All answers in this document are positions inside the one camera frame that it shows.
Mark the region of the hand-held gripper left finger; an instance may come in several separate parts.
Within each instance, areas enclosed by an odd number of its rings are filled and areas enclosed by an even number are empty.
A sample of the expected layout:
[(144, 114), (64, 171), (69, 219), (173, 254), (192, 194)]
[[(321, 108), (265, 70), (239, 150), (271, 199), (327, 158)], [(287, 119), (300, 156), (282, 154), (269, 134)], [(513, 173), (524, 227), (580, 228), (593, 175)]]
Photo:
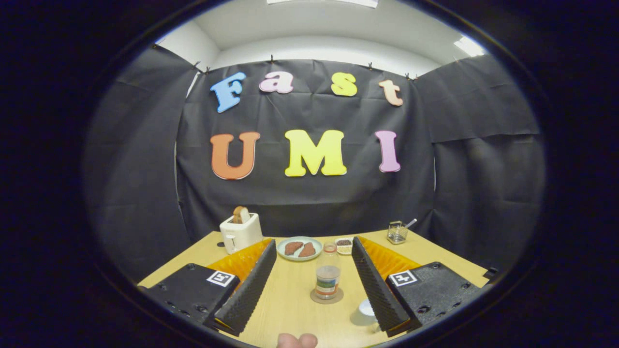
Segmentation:
[(188, 263), (141, 291), (186, 322), (239, 336), (276, 259), (276, 241), (266, 238), (208, 266)]

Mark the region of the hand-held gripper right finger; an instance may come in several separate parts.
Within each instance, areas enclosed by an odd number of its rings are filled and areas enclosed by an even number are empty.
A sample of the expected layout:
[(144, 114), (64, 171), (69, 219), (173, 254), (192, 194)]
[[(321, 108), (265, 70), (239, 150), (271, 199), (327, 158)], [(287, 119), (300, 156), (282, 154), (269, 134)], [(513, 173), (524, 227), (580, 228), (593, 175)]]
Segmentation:
[(413, 262), (365, 237), (352, 240), (352, 258), (380, 330), (418, 330), (471, 302), (481, 288), (441, 262)]

